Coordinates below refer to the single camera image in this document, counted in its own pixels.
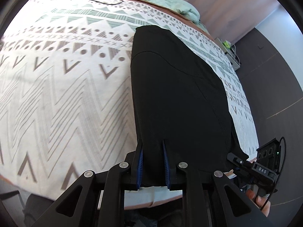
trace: black garment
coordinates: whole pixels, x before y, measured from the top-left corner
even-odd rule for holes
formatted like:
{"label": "black garment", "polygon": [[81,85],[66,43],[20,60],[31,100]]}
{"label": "black garment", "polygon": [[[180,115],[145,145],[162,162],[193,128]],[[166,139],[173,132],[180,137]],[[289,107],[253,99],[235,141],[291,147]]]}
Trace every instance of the black garment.
{"label": "black garment", "polygon": [[163,148],[201,171],[229,171],[227,154],[240,148],[220,78],[171,31],[142,26],[134,35],[131,85],[144,177],[165,185]]}

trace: geometric pattern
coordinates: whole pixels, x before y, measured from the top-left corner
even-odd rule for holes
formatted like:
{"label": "geometric pattern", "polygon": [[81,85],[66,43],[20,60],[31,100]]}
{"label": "geometric pattern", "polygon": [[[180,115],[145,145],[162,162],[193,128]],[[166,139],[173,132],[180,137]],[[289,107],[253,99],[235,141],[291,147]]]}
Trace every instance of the geometric pattern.
{"label": "geometric pattern", "polygon": [[0,174],[13,184],[57,199],[84,171],[108,170],[136,148],[130,60],[142,25],[172,31],[212,67],[224,84],[241,148],[255,152],[241,84],[206,36],[135,1],[37,1],[26,5],[43,12],[23,26],[23,7],[0,52]]}

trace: human hand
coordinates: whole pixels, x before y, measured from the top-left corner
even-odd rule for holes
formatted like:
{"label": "human hand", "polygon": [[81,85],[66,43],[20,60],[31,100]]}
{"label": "human hand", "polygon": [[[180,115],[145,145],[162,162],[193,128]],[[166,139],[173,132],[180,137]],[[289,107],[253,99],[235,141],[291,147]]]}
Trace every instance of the human hand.
{"label": "human hand", "polygon": [[[247,190],[247,192],[245,193],[246,196],[257,206],[257,207],[262,207],[263,204],[265,203],[266,201],[266,198],[265,197],[260,197],[258,196],[256,198],[256,203],[254,202],[254,198],[256,197],[256,194],[251,190]],[[269,214],[269,209],[270,209],[270,201],[268,201],[265,205],[265,207],[263,208],[262,210],[262,213],[264,213],[264,215],[267,217],[268,214]]]}

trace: white wall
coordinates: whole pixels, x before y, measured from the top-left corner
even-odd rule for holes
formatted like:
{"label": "white wall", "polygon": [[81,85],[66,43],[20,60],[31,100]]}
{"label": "white wall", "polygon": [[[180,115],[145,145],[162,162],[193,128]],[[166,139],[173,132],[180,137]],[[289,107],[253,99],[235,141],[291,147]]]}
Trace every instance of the white wall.
{"label": "white wall", "polygon": [[288,12],[280,6],[256,29],[279,51],[303,89],[303,35]]}

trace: dark floor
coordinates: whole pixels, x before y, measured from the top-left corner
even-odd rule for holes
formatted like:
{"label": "dark floor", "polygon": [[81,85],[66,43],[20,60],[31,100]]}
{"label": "dark floor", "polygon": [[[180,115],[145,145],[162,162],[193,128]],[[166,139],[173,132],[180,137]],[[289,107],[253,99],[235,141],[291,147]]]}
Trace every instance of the dark floor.
{"label": "dark floor", "polygon": [[271,198],[269,219],[286,227],[303,203],[303,91],[274,46],[253,29],[238,43],[242,63],[236,71],[254,118],[259,145],[284,136],[287,158]]}

